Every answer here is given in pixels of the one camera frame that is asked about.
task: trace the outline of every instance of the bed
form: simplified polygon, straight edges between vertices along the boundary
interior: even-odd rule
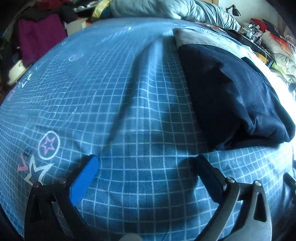
[[[294,141],[209,152],[174,28],[194,28],[247,55],[293,115],[285,87],[226,34],[182,20],[96,22],[34,64],[0,106],[0,204],[18,233],[24,232],[32,184],[67,178],[90,154],[101,160],[100,170],[76,207],[102,240],[127,233],[143,240],[194,240],[217,208],[195,175],[192,157],[199,154],[239,182],[260,180],[273,222],[282,218],[282,176],[293,175]]]

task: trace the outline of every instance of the star print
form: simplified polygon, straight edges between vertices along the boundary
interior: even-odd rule
[[[52,139],[49,139],[47,136],[45,142],[42,145],[40,145],[41,147],[44,148],[44,155],[46,155],[49,150],[55,150],[55,148],[52,145],[54,140],[55,140],[55,137],[53,137]]]
[[[41,183],[41,185],[43,185],[42,183],[42,179],[45,175],[45,173],[47,173],[47,171],[52,167],[53,163],[52,164],[48,164],[48,165],[45,165],[45,166],[42,166],[42,167],[36,167],[36,163],[35,163],[35,158],[34,158],[34,155],[31,156],[31,160],[30,160],[30,164],[29,164],[29,174],[25,177],[25,181],[27,183],[29,183],[31,186],[33,186],[33,183],[30,181],[30,178],[32,177],[32,167],[33,167],[33,171],[36,173],[38,171],[41,171],[43,170],[39,177],[38,177],[38,182]]]

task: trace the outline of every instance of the white wall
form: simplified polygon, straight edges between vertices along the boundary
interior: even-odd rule
[[[219,0],[219,7],[224,10],[232,4],[241,13],[240,17],[235,17],[241,25],[243,22],[249,22],[251,18],[263,18],[275,26],[278,24],[277,11],[265,0]]]

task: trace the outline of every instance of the bolt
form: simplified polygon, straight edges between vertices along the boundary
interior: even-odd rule
[[[255,185],[257,185],[257,186],[261,186],[261,185],[262,185],[261,182],[258,181],[258,180],[255,180],[254,183],[255,183]]]
[[[235,182],[233,177],[226,177],[226,181],[229,182],[229,183],[234,183]]]
[[[65,184],[66,183],[66,179],[65,178],[60,178],[59,179],[59,183],[60,184]]]
[[[37,187],[40,186],[40,184],[41,184],[40,182],[35,182],[35,183],[33,184],[33,187],[34,187],[34,188],[37,188]]]

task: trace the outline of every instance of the gray fabric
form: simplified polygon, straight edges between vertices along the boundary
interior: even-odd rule
[[[113,0],[115,17],[158,17],[203,22],[238,31],[239,23],[218,6],[194,0]]]
[[[173,33],[178,48],[185,44],[212,45],[225,49],[238,58],[246,57],[246,54],[243,51],[238,51],[238,49],[234,48],[234,46],[237,45],[236,43],[224,36],[216,35],[215,38],[213,38],[210,35],[201,34],[200,31],[189,28],[175,28],[173,29]],[[247,46],[242,45],[241,47],[249,50],[249,47]]]

